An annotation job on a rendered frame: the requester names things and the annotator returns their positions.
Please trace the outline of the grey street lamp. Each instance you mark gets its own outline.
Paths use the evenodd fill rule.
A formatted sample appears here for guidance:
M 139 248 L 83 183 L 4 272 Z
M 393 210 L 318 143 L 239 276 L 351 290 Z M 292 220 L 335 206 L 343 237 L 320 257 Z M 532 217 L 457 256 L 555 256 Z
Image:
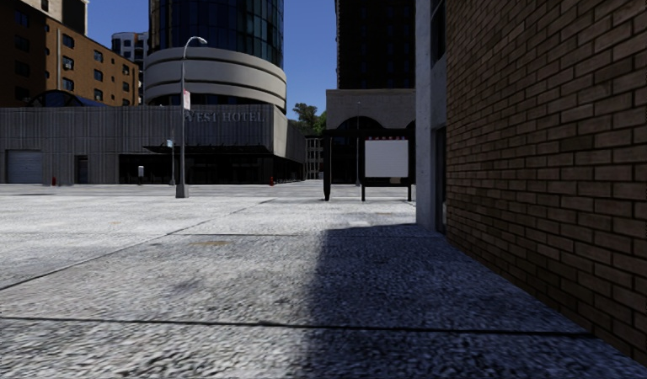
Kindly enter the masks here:
M 180 159 L 179 159 L 179 183 L 176 186 L 176 198 L 185 199 L 189 197 L 188 186 L 185 182 L 185 112 L 186 112 L 186 89 L 185 89 L 185 60 L 187 55 L 187 50 L 192 41 L 197 41 L 198 43 L 205 45 L 207 41 L 200 36 L 191 36 L 185 43 L 183 49 L 183 55 L 180 61 L 181 65 L 181 74 L 180 74 L 180 121 L 181 121 L 181 148 L 180 148 Z

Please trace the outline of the glass tower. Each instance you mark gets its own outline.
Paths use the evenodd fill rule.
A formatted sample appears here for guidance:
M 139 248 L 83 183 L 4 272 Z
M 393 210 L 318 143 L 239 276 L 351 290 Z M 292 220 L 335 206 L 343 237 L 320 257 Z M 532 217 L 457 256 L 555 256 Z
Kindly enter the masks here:
M 284 0 L 149 0 L 148 105 L 286 108 Z

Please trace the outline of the white apartment building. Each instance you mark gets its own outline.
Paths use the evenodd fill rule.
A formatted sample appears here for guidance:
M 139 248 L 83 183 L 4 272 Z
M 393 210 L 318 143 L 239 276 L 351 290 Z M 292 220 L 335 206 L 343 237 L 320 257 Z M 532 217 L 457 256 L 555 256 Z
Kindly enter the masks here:
M 138 103 L 143 101 L 143 82 L 144 82 L 144 61 L 148 54 L 148 38 L 147 31 L 137 32 L 119 32 L 111 36 L 111 50 L 118 53 L 124 58 L 132 61 L 138 66 Z

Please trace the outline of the pale framed building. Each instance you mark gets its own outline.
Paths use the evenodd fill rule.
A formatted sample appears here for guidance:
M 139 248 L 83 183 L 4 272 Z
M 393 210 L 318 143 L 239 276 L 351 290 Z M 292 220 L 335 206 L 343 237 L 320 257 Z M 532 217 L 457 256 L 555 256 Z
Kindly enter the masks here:
M 324 171 L 323 138 L 306 136 L 306 179 L 322 179 Z

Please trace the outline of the grey concrete hotel building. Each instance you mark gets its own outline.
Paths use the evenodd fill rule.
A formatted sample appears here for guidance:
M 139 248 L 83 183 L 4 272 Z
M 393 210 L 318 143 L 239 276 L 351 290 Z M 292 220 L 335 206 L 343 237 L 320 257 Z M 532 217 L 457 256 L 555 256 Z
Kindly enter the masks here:
M 179 181 L 180 109 L 62 107 L 0 109 L 0 184 L 169 184 Z M 271 104 L 196 105 L 185 113 L 188 184 L 301 180 L 306 142 Z

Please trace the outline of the black bus shelter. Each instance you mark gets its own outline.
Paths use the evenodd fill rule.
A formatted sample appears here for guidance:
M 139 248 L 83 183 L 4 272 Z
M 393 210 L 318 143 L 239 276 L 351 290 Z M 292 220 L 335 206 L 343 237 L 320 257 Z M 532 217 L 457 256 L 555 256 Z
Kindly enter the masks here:
M 412 200 L 415 165 L 410 151 L 414 147 L 411 129 L 360 129 L 361 200 L 368 187 L 405 187 L 407 201 Z M 332 142 L 335 138 L 356 140 L 356 130 L 323 132 L 323 199 L 330 200 L 332 185 Z

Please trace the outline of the brown brick building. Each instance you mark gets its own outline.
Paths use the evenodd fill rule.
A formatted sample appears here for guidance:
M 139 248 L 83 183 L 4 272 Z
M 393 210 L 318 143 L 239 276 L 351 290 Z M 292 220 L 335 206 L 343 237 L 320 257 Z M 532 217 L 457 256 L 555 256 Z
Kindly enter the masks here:
M 0 107 L 47 92 L 80 104 L 140 104 L 138 66 L 20 0 L 0 0 Z

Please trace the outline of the dark tower with pale base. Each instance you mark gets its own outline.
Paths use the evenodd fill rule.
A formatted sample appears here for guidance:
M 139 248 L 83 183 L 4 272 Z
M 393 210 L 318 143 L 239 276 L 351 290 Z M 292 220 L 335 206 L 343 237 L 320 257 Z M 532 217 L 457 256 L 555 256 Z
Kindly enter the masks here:
M 329 130 L 412 129 L 415 0 L 334 0 L 337 86 Z

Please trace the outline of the red brick building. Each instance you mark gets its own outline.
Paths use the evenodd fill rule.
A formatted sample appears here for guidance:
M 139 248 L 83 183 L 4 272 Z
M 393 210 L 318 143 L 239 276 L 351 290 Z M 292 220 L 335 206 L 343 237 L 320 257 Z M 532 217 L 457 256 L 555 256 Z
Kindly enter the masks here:
M 414 0 L 416 221 L 647 366 L 647 0 Z

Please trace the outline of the trees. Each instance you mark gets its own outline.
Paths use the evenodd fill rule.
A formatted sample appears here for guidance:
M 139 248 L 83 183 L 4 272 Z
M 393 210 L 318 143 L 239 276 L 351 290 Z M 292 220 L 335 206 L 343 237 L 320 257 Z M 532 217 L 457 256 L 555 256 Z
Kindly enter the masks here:
M 320 115 L 318 108 L 305 103 L 296 103 L 292 109 L 297 114 L 296 120 L 289 124 L 296 127 L 304 136 L 321 136 L 326 129 L 327 111 Z

